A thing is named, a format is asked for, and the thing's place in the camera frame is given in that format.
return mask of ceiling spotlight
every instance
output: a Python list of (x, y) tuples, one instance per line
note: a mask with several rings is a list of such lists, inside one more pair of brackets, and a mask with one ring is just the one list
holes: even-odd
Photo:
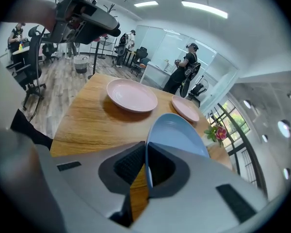
[(249, 100), (244, 100), (243, 103), (245, 104), (246, 107), (251, 109), (251, 102)]
[(285, 179), (287, 180), (290, 176), (291, 170), (290, 168), (283, 169), (283, 175), (285, 176)]
[(267, 135), (265, 135), (265, 134), (262, 135), (262, 139), (263, 139), (264, 142), (268, 142), (268, 137), (267, 137)]
[(150, 5), (158, 5), (156, 1), (149, 1), (149, 2), (141, 2), (134, 4), (136, 7), (143, 7), (143, 6), (150, 6)]
[(195, 8), (195, 9), (200, 9), (200, 10), (204, 10), (204, 11), (208, 11), (210, 13), (216, 14), (220, 17), (223, 17), (225, 19), (227, 19), (228, 14), (222, 10), (218, 10), (216, 8), (207, 6), (207, 5), (203, 5), (200, 3), (195, 3), (195, 2), (186, 2), (186, 1), (182, 1), (182, 4), (186, 7), (191, 7), (191, 8)]
[(289, 138), (291, 135), (290, 123), (287, 120), (281, 120), (277, 123), (277, 125), (283, 136)]

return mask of window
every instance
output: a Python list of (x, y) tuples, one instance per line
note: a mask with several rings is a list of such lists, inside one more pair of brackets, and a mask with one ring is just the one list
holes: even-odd
[[(236, 109), (235, 105), (231, 102), (231, 100), (227, 100), (225, 104), (222, 105), (222, 107), (231, 115), (231, 117), (235, 120), (237, 125), (241, 128), (241, 130), (244, 133), (248, 133), (250, 131), (246, 121), (242, 117), (242, 115), (239, 113), (239, 111)], [(230, 121), (230, 119), (226, 116), (226, 114), (223, 113), (223, 111), (220, 108), (217, 108), (217, 106), (214, 108), (214, 111), (211, 111), (212, 113), (209, 116), (209, 122), (212, 126), (215, 125), (215, 120), (220, 122), (221, 124), (224, 123), (227, 132), (230, 134), (232, 138), (232, 142), (234, 143), (238, 139), (240, 139), (239, 133), (236, 131), (234, 125)], [(232, 144), (231, 140), (229, 138), (226, 138), (223, 141), (224, 147), (227, 147)]]

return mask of cap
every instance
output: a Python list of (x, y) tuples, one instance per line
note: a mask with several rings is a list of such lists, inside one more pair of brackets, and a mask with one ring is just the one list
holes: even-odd
[(198, 50), (198, 45), (196, 45), (195, 43), (188, 44), (186, 48), (189, 48), (189, 46), (193, 46), (195, 50)]

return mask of wooden table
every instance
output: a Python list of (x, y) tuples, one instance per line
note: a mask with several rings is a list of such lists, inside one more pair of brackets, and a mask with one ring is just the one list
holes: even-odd
[[(150, 113), (129, 113), (116, 106), (108, 97), (107, 84), (116, 78), (95, 74), (79, 92), (56, 132), (52, 156), (80, 154), (145, 141), (151, 125), (160, 115), (177, 113), (172, 104), (172, 94), (150, 88), (158, 98), (158, 106)], [(196, 108), (200, 120), (193, 124), (202, 136), (209, 123)], [(232, 164), (224, 148), (209, 149), (210, 157), (232, 170)], [(134, 220), (147, 205), (147, 187), (144, 168), (130, 188)]]

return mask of ceiling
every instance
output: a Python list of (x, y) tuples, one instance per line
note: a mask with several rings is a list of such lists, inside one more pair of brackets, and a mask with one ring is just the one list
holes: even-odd
[[(265, 38), (273, 38), (274, 31), (278, 31), (283, 18), (280, 18), (276, 6), (270, 0), (209, 0), (209, 6), (228, 13), (228, 19), (223, 19), (208, 12), (187, 8), (181, 4), (182, 0), (156, 0), (158, 6), (135, 7), (138, 2), (150, 0), (108, 0), (116, 4), (117, 10), (128, 12), (133, 19), (164, 20), (177, 22), (198, 28), (224, 41), (235, 54), (241, 56), (242, 62), (235, 63), (233, 57), (227, 56), (221, 50), (204, 42), (220, 52), (225, 58), (238, 68), (247, 68), (253, 62), (257, 52), (257, 45)], [(187, 0), (207, 4), (206, 0)]]

